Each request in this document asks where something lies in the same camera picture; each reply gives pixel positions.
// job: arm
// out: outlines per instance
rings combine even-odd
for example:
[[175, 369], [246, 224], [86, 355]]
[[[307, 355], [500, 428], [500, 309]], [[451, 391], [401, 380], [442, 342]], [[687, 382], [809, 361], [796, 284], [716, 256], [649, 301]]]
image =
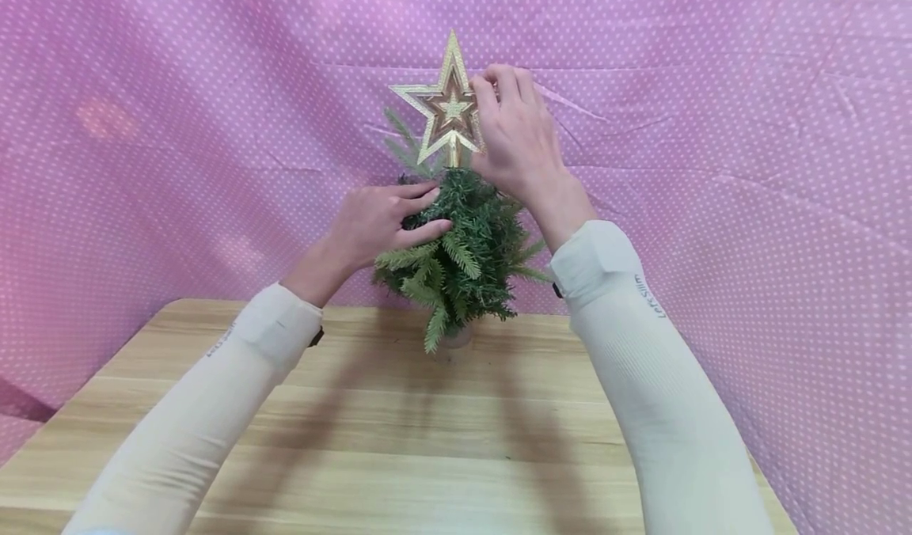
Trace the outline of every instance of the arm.
[[572, 329], [628, 444], [647, 533], [772, 533], [738, 429], [649, 293], [630, 240], [599, 221], [564, 167], [532, 75], [495, 65], [473, 87], [487, 146], [473, 167], [528, 207], [551, 248]]
[[628, 238], [587, 222], [551, 268], [628, 444], [647, 533], [772, 534], [738, 429]]
[[434, 185], [349, 193], [329, 234], [281, 284], [262, 290], [226, 334], [131, 432], [64, 535], [181, 535], [269, 393], [320, 330], [322, 307], [355, 271], [389, 249], [443, 235], [448, 221], [403, 230], [433, 203]]
[[139, 422], [63, 533], [185, 533], [228, 453], [298, 365], [321, 319], [321, 309], [279, 284], [261, 291]]

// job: wood grain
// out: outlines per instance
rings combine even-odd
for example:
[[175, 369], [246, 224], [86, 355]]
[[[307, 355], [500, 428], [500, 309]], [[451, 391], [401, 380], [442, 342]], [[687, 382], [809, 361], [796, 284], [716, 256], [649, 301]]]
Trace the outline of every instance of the wood grain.
[[[164, 308], [0, 469], [0, 533], [59, 533], [239, 302]], [[563, 317], [479, 324], [457, 366], [420, 312], [328, 308], [325, 337], [230, 454], [190, 533], [643, 533], [618, 422]], [[795, 533], [757, 474], [776, 533]]]

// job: star tree topper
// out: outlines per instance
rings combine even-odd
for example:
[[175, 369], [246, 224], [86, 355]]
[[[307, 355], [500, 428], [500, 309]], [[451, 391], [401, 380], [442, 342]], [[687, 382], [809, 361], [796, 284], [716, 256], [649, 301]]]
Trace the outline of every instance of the star tree topper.
[[450, 167], [458, 167], [461, 146], [481, 151], [478, 102], [469, 87], [462, 49], [456, 32], [450, 30], [443, 66], [436, 85], [392, 85], [389, 88], [427, 117], [418, 152], [422, 163], [444, 146], [449, 147]]

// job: pink polka dot backdrop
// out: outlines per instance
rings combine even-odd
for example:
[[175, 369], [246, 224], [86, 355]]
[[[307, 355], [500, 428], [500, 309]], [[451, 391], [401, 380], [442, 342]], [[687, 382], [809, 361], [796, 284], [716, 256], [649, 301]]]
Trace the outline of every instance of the pink polka dot backdrop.
[[[912, 0], [0, 0], [0, 462], [157, 309], [395, 180], [386, 87], [533, 70], [802, 533], [912, 533]], [[563, 313], [517, 283], [523, 312]], [[353, 279], [338, 305], [402, 305]]]

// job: sleeve cuff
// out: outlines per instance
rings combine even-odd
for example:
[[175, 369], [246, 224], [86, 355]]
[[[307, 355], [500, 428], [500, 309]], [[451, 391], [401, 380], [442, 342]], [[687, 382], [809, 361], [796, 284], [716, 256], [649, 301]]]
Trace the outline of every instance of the sleeve cuff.
[[240, 339], [274, 363], [281, 374], [288, 374], [321, 331], [322, 321], [323, 309], [274, 283], [253, 296], [222, 341]]
[[643, 275], [630, 239], [608, 221], [583, 224], [554, 253], [550, 269], [560, 295], [572, 307], [584, 307], [604, 294], [614, 273]]

